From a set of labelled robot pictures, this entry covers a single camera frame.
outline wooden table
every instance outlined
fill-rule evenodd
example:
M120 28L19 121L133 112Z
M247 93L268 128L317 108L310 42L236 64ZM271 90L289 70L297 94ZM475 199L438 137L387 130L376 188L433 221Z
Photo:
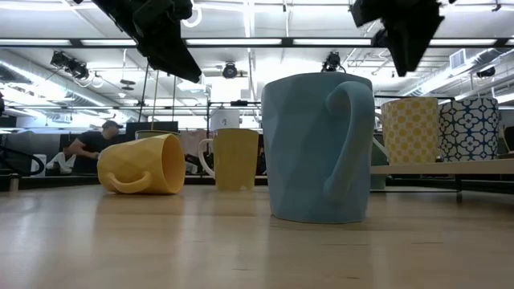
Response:
M514 198L467 196L375 193L365 222L313 225L273 218L265 187L3 194L0 288L511 289Z
M492 161L460 161L414 165L376 165L371 167L372 175L390 174L448 174L455 178L457 202L462 203L462 183L460 175L465 174L510 174L514 173L514 159Z

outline shelf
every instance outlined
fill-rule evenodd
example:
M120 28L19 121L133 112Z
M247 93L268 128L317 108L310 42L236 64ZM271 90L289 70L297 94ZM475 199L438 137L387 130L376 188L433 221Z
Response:
M373 175L510 173L514 173L514 159L494 161L460 161L416 165L379 165L371 167L371 174Z

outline fluorescent light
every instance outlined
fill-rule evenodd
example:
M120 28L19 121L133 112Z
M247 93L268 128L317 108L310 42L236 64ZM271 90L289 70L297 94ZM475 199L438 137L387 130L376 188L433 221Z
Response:
M91 109L84 109L82 112L88 112L88 113L91 113L91 114L93 114L95 116L98 116L98 112L94 112Z
M431 46L492 45L496 39L432 39Z
M498 100L498 104L506 103L508 101L514 100L514 93L509 93L504 96L497 96L496 100Z
M34 117L44 116L42 113L33 113L35 111L26 112L26 111L14 109L14 108L6 108L6 112L16 112L16 113L23 114L25 116L34 116Z
M80 42L84 46L136 46L132 39L82 39Z
M187 45L280 45L282 39L187 39Z
M67 39L0 39L1 45L24 45L24 46L71 46L70 40Z
M294 45L371 45L370 39L294 39Z
M101 106L101 107L105 106L105 104L102 104L100 101L96 101L96 100L92 99L91 97L84 96L84 95L81 95L81 94L76 93L76 92L74 92L74 94L75 94L76 96L82 97L83 99L85 99L85 100L87 100L87 101L89 101L89 102L92 102L92 103L94 103L94 104L96 104L96 105L98 105L98 106Z
M199 91L205 91L206 90L206 86L203 85L203 84L198 84L198 83L192 83L188 80L183 80L181 83L179 83L177 85L177 88L180 89L181 91L196 91L196 90L199 90Z

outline yellow patterned mug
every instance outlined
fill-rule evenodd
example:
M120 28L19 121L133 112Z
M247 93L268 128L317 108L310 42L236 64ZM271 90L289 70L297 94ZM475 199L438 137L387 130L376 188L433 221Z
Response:
M394 100L383 104L381 113L385 150L391 165L435 162L439 154L437 99Z
M178 193L186 179L180 140L172 134L112 145L97 168L100 184L117 193Z

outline mug opening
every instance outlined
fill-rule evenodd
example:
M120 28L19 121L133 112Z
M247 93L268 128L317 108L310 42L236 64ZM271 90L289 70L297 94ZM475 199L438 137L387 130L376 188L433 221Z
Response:
M180 140L174 135L166 137L162 145L161 165L169 191L177 193L186 179L186 160Z

